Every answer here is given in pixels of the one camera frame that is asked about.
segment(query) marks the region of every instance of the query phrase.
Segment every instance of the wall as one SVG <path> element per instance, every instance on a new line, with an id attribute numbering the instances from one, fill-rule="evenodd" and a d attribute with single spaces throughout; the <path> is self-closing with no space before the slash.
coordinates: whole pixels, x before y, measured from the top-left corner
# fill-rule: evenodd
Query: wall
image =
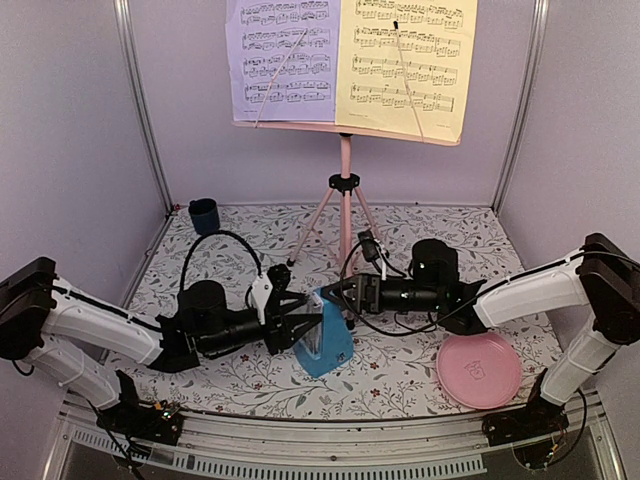
<path id="1" fill-rule="evenodd" d="M 502 213 L 527 265 L 601 231 L 640 259 L 640 4 L 551 2 L 524 144 Z M 563 343 L 585 317 L 555 316 Z M 598 389 L 629 478 L 640 478 L 640 346 L 624 348 Z"/>
<path id="2" fill-rule="evenodd" d="M 0 279 L 39 255 L 118 302 L 162 222 L 113 2 L 0 2 Z M 33 480 L 63 392 L 0 362 L 0 479 Z"/>
<path id="3" fill-rule="evenodd" d="M 336 136 L 231 126 L 226 2 L 137 0 L 133 29 L 161 160 L 175 200 L 317 202 L 340 170 Z M 533 1 L 479 2 L 462 145 L 354 139 L 370 200 L 488 205 L 522 85 Z"/>

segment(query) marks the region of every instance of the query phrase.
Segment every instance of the floral pattern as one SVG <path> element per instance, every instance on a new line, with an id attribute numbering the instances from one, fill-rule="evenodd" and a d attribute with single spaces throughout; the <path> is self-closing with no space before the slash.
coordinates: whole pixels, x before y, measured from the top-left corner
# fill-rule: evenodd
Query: floral pattern
<path id="1" fill-rule="evenodd" d="M 237 206 L 220 208 L 220 217 L 223 228 L 244 237 L 268 268 L 286 261 L 313 212 L 312 206 Z M 417 240 L 439 238 L 458 250 L 463 281 L 522 269 L 489 209 L 390 206 L 374 207 L 373 215 L 398 267 L 409 264 L 411 246 Z M 357 207 L 353 221 L 355 232 L 366 227 Z M 339 209 L 329 206 L 316 225 L 322 240 L 309 237 L 292 268 L 290 289 L 308 292 L 337 280 L 338 267 L 324 243 L 337 245 L 339 229 Z M 182 263 L 196 238 L 187 212 L 179 211 L 154 254 L 131 310 L 151 315 L 174 313 Z M 356 271 L 367 268 L 362 259 L 356 261 Z M 230 238 L 214 237 L 193 256 L 187 283 L 215 278 L 225 287 L 229 307 L 240 309 L 255 274 L 251 258 L 240 245 Z M 394 318 L 391 313 L 371 317 L 389 331 L 401 331 L 398 323 L 418 327 L 424 319 L 424 315 Z M 513 400 L 520 403 L 538 373 L 559 356 L 560 348 L 544 315 L 509 322 L 498 332 L 521 359 L 523 382 Z M 309 376 L 292 352 L 270 356 L 261 343 L 217 360 L 201 359 L 200 367 L 178 374 L 151 371 L 115 353 L 107 362 L 132 376 L 148 400 L 178 401 L 185 408 L 211 413 L 353 420 L 470 411 L 450 399 L 438 382 L 435 360 L 448 336 L 445 331 L 391 338 L 357 325 L 353 335 L 351 361 L 319 379 Z"/>

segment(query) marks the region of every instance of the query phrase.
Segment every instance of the yellow paper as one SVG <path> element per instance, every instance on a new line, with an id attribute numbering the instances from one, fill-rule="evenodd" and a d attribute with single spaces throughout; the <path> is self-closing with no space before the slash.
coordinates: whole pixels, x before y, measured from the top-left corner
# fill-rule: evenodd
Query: yellow paper
<path id="1" fill-rule="evenodd" d="M 477 0 L 342 0 L 336 124 L 420 136 L 415 107 L 425 140 L 459 141 L 477 10 Z"/>

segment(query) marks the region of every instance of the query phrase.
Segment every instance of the music stand tripod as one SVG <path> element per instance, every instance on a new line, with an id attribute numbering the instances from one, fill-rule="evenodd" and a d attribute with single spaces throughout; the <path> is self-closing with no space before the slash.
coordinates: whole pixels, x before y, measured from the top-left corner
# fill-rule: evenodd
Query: music stand tripod
<path id="1" fill-rule="evenodd" d="M 318 205 L 313 217 L 309 221 L 309 224 L 306 226 L 302 235 L 300 236 L 300 240 L 298 244 L 291 252 L 289 259 L 287 260 L 287 265 L 292 267 L 295 261 L 304 246 L 304 243 L 309 238 L 311 232 L 314 232 L 320 241 L 327 247 L 329 253 L 335 257 L 329 246 L 322 240 L 320 234 L 315 230 L 316 223 L 320 218 L 323 210 L 331 200 L 334 192 L 340 192 L 342 194 L 342 201 L 340 207 L 340 255 L 338 257 L 339 267 L 341 268 L 344 264 L 347 255 L 351 251 L 351 236 L 352 236 L 352 225 L 351 225 L 351 199 L 353 196 L 352 192 L 356 192 L 356 196 L 358 197 L 358 201 L 360 202 L 360 206 L 362 206 L 362 210 L 364 210 L 364 214 L 367 217 L 367 221 L 371 226 L 371 230 L 376 238 L 380 237 L 380 232 L 378 227 L 376 226 L 375 220 L 373 219 L 373 215 L 371 214 L 371 209 L 367 204 L 367 201 L 364 198 L 364 193 L 362 193 L 362 189 L 360 188 L 360 177 L 351 173 L 351 136 L 350 133 L 341 133 L 340 134 L 340 152 L 342 158 L 342 170 L 339 174 L 332 175 L 329 178 L 329 189 L 327 193 L 324 195 L 322 202 Z M 352 274 L 351 266 L 347 266 L 347 276 Z"/>

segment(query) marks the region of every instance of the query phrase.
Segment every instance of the plate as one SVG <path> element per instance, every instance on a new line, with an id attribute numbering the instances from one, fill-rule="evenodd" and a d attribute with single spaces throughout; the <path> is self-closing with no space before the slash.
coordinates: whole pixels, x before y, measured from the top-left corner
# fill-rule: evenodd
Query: plate
<path id="1" fill-rule="evenodd" d="M 522 383 L 518 354 L 496 333 L 447 338 L 438 351 L 436 371 L 451 398 L 478 410 L 508 403 Z"/>

